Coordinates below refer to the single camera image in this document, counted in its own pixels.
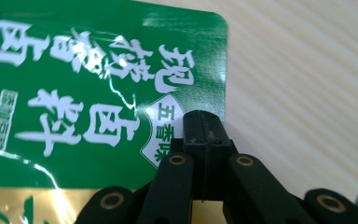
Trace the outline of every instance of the wooden table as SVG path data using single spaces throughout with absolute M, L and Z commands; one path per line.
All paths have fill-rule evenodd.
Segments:
M 358 1 L 145 0 L 228 24 L 226 128 L 293 194 L 358 195 Z M 193 223 L 224 223 L 195 204 Z

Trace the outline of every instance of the round metal fastener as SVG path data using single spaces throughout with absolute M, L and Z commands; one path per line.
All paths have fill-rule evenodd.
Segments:
M 171 156 L 169 162 L 173 165 L 182 165 L 186 162 L 186 158 L 183 156 Z
M 345 205 L 340 200 L 326 194 L 319 195 L 316 198 L 316 201 L 331 212 L 343 213 L 347 210 Z
M 237 163 L 243 166 L 252 166 L 255 164 L 254 160 L 247 156 L 240 156 L 237 158 Z
M 100 201 L 101 208 L 111 210 L 120 207 L 124 203 L 124 196 L 119 192 L 106 194 Z

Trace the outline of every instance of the light wood surface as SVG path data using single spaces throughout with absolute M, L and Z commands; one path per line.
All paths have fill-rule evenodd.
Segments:
M 227 21 L 225 125 L 241 152 L 300 198 L 326 188 L 356 200 L 358 1 L 145 2 L 213 11 Z M 205 223 L 223 223 L 217 207 L 207 204 Z

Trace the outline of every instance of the plastic food packet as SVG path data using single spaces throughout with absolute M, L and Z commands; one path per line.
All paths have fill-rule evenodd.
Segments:
M 0 0 L 0 223 L 138 189 L 194 109 L 225 116 L 227 26 L 130 1 Z

